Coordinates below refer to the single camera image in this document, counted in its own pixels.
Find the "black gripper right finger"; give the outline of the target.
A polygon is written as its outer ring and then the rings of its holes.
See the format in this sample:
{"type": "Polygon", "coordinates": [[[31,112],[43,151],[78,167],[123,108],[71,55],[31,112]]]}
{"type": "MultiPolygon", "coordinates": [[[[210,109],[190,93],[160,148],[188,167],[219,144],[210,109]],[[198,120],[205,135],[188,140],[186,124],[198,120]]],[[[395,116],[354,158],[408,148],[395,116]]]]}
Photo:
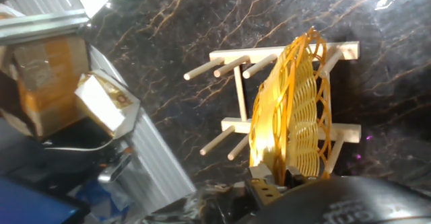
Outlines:
{"type": "Polygon", "coordinates": [[[286,167],[286,187],[288,188],[295,188],[314,180],[317,180],[317,177],[305,177],[299,172],[297,167],[290,165],[286,167]]]}

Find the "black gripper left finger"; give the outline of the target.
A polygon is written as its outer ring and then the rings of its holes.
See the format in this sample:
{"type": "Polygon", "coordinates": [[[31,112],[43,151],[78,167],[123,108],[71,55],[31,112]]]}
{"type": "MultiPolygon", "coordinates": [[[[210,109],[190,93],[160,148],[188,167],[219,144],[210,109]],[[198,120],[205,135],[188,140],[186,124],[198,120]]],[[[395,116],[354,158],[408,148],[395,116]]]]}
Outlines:
{"type": "Polygon", "coordinates": [[[249,170],[252,178],[247,182],[247,188],[257,206],[267,206],[281,196],[273,174],[266,165],[252,166],[249,170]]]}

